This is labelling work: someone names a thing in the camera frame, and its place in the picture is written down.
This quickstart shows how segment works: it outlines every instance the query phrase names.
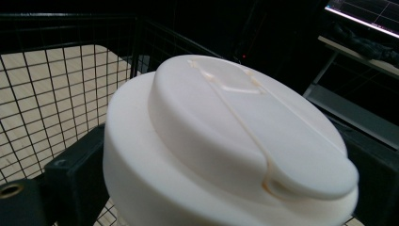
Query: beige surface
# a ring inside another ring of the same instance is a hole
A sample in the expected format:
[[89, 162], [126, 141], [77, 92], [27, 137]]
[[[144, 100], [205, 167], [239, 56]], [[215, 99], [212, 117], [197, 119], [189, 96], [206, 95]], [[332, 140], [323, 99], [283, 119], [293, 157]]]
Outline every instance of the beige surface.
[[[130, 65], [102, 46], [1, 56], [0, 185], [33, 178], [60, 152], [105, 122]], [[109, 201], [95, 225], [115, 225]], [[347, 226], [362, 225], [349, 219]]]

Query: wire rack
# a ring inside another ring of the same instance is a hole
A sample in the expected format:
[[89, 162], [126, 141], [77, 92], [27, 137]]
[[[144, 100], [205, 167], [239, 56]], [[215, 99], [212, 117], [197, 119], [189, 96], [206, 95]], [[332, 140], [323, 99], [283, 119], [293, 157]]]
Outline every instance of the wire rack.
[[[2, 14], [0, 27], [0, 185], [41, 175], [105, 123], [113, 93], [129, 79], [178, 55], [222, 58], [134, 14]], [[95, 225], [117, 219], [109, 200]]]

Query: white plastic lid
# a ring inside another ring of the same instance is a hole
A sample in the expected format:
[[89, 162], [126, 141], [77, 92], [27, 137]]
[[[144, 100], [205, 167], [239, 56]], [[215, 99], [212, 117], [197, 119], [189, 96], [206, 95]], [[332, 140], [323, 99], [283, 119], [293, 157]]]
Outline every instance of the white plastic lid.
[[176, 56], [117, 90], [104, 176], [127, 220], [129, 211], [157, 210], [162, 225], [333, 225], [356, 206], [359, 179], [316, 107], [262, 73], [208, 56]]

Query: black plastic bracket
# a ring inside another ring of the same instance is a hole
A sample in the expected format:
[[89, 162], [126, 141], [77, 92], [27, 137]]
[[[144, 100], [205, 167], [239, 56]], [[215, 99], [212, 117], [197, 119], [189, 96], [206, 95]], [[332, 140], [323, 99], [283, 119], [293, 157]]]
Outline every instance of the black plastic bracket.
[[35, 179], [0, 186], [1, 225], [93, 225], [109, 199], [103, 176], [104, 125], [93, 128]]

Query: wire mesh cage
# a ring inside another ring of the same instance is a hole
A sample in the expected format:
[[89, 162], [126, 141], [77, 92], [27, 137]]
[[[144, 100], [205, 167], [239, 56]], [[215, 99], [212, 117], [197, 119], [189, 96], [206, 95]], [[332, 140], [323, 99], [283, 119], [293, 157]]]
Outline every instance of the wire mesh cage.
[[[136, 15], [0, 17], [0, 185], [35, 178], [92, 128], [112, 94], [169, 57], [220, 57]], [[109, 201], [96, 225], [114, 225]]]

